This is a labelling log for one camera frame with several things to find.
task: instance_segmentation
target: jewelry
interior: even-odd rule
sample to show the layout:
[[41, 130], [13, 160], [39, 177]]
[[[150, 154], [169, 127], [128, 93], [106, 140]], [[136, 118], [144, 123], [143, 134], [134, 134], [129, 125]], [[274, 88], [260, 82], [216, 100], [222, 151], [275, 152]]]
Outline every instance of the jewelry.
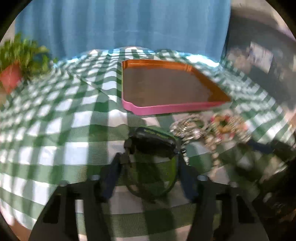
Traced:
[[235, 135], [238, 136], [240, 142], [244, 143], [251, 138], [243, 119], [229, 111], [226, 114], [224, 112], [216, 113], [210, 119], [202, 113], [188, 115], [175, 121], [170, 126], [170, 131], [174, 136], [182, 139], [183, 155], [187, 165], [189, 158], [185, 151], [186, 144], [201, 138], [204, 139], [205, 146], [211, 150], [213, 158], [210, 177], [216, 173], [221, 163], [218, 159], [219, 153], [216, 152], [218, 144], [232, 140]]

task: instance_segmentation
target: green gingham tablecloth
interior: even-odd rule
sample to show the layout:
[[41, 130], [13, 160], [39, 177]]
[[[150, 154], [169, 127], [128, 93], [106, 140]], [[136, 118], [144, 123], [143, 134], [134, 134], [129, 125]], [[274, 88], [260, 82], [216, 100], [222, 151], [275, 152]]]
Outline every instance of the green gingham tablecloth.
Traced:
[[[0, 207], [7, 222], [15, 218], [32, 229], [60, 181], [75, 183], [98, 174], [116, 152], [124, 151], [130, 127], [159, 126], [169, 131], [173, 121], [186, 115], [136, 116], [124, 110], [121, 62], [127, 59], [194, 65], [232, 97], [231, 108], [245, 119], [255, 140], [266, 143], [276, 138], [294, 143], [282, 108], [265, 90], [230, 62], [214, 68], [195, 63], [195, 57], [167, 50], [92, 51], [60, 62], [50, 74], [12, 92], [0, 115]], [[250, 198], [258, 193], [257, 185], [238, 176], [235, 165], [254, 167], [257, 180], [285, 168], [274, 156], [238, 148], [234, 141], [220, 145], [218, 151], [223, 166], [217, 173], [238, 182]], [[211, 154], [200, 142], [189, 144], [187, 153], [189, 164], [200, 173], [210, 171]], [[169, 162], [159, 158], [154, 162], [166, 181]], [[80, 238], [85, 240], [81, 200], [76, 209]], [[129, 193], [120, 178], [103, 209], [116, 240], [185, 240], [195, 205], [188, 203], [179, 182], [165, 199], [152, 204]]]

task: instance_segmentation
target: green leaves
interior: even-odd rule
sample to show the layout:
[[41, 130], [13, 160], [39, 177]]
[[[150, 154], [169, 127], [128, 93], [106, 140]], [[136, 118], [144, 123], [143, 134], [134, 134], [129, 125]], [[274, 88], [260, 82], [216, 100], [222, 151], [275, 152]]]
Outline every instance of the green leaves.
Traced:
[[16, 34], [14, 41], [6, 41], [0, 47], [0, 72], [11, 64], [18, 62], [23, 77], [27, 80], [34, 75], [45, 74], [50, 71], [49, 50], [43, 45], [38, 46], [34, 40], [24, 39]]

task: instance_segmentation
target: potted plant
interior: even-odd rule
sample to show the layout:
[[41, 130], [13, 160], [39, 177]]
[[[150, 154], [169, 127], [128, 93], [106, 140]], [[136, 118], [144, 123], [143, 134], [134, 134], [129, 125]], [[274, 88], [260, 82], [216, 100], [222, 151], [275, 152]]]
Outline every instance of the potted plant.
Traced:
[[6, 93], [15, 89], [22, 78], [28, 81], [33, 76], [48, 73], [48, 52], [45, 46], [38, 46], [36, 41], [22, 41], [21, 34], [15, 35], [13, 41], [7, 40], [0, 47], [0, 81]]

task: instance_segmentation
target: blue curtain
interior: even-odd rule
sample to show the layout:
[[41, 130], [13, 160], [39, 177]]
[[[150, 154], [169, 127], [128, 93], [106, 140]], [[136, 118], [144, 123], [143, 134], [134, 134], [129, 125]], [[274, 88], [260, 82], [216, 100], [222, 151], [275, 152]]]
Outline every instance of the blue curtain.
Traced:
[[201, 54], [218, 62], [230, 0], [33, 0], [16, 31], [54, 56], [140, 46]]

